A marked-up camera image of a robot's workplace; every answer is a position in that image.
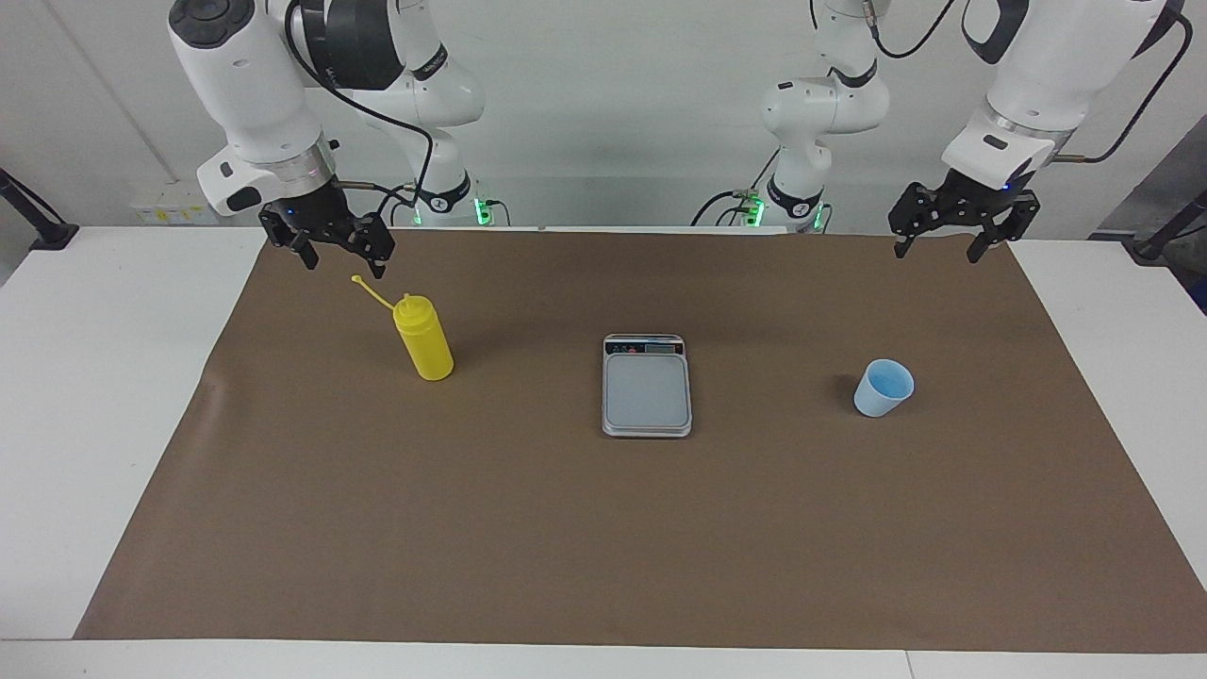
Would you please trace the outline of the yellow squeeze bottle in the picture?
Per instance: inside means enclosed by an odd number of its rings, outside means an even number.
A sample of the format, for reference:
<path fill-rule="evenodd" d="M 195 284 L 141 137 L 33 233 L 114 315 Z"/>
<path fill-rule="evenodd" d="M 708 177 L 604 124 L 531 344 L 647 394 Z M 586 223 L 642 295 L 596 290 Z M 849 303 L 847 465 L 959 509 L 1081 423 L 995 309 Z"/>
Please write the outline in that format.
<path fill-rule="evenodd" d="M 401 341 L 406 345 L 406 352 L 422 381 L 443 381 L 453 373 L 455 359 L 444 328 L 441 327 L 435 302 L 425 295 L 406 293 L 398 302 L 390 304 L 361 275 L 352 275 L 350 280 L 366 289 L 380 305 L 387 306 Z"/>

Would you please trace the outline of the light blue plastic cup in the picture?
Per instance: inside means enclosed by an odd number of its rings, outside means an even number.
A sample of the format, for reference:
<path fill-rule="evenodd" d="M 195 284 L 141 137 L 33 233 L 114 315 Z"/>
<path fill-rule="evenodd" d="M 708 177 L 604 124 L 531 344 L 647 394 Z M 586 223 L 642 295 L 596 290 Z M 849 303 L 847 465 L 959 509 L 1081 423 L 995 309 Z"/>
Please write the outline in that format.
<path fill-rule="evenodd" d="M 862 416 L 884 417 L 905 403 L 917 384 L 908 367 L 896 359 L 871 359 L 852 396 L 853 406 Z"/>

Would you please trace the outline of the silver digital kitchen scale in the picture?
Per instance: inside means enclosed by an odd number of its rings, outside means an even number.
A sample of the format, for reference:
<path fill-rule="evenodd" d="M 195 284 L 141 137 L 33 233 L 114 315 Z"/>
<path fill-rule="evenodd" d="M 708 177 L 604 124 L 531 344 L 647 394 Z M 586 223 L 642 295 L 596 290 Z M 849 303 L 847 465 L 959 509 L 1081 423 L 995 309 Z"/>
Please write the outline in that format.
<path fill-rule="evenodd" d="M 601 431 L 607 437 L 689 437 L 693 409 L 683 336 L 608 334 L 601 369 Z"/>

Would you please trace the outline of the black clamp stand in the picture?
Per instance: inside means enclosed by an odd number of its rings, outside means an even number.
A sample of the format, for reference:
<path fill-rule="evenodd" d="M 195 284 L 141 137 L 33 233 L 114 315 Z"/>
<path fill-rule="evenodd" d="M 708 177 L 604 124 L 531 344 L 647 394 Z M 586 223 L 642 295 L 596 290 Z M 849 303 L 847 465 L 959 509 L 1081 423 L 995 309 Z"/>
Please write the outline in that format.
<path fill-rule="evenodd" d="M 78 235 L 78 224 L 70 224 L 43 201 L 35 191 L 0 166 L 0 197 L 8 201 L 36 232 L 30 251 L 62 251 Z"/>
<path fill-rule="evenodd" d="M 1138 265 L 1155 267 L 1164 261 L 1164 250 L 1170 242 L 1197 235 L 1203 229 L 1207 229 L 1207 189 L 1191 199 L 1158 232 L 1147 238 L 1129 238 L 1123 241 L 1123 246 Z"/>

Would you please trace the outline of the dark grey background panel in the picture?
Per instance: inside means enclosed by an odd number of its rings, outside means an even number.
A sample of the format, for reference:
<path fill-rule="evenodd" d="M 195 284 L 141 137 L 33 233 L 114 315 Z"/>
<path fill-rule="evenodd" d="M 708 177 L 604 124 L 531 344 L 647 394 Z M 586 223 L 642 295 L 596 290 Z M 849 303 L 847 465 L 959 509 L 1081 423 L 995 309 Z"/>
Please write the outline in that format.
<path fill-rule="evenodd" d="M 1129 238 L 1150 236 L 1205 189 L 1207 115 L 1158 163 L 1154 171 L 1135 186 L 1129 198 L 1089 238 L 1123 244 Z M 1172 273 L 1194 304 L 1207 315 L 1207 229 L 1170 242 L 1155 268 Z"/>

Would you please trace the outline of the brown table mat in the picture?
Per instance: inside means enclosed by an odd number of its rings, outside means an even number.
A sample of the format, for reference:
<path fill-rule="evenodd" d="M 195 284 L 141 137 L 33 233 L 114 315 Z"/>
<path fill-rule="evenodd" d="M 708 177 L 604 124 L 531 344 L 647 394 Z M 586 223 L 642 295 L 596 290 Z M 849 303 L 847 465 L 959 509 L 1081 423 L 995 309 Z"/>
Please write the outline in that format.
<path fill-rule="evenodd" d="M 1007 248 L 404 232 L 387 310 L 260 248 L 74 632 L 1207 652 L 1207 590 Z M 693 429 L 601 431 L 608 334 L 686 340 Z M 917 387 L 880 418 L 871 359 Z"/>

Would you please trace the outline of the white wall socket box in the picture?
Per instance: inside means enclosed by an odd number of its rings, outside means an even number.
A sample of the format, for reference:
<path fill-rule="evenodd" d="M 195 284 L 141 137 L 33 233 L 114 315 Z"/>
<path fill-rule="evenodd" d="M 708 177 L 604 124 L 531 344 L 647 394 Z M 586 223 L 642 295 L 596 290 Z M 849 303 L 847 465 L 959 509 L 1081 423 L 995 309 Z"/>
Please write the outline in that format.
<path fill-rule="evenodd" d="M 129 203 L 139 223 L 148 226 L 217 226 L 217 215 L 194 185 L 165 185 L 139 191 Z"/>

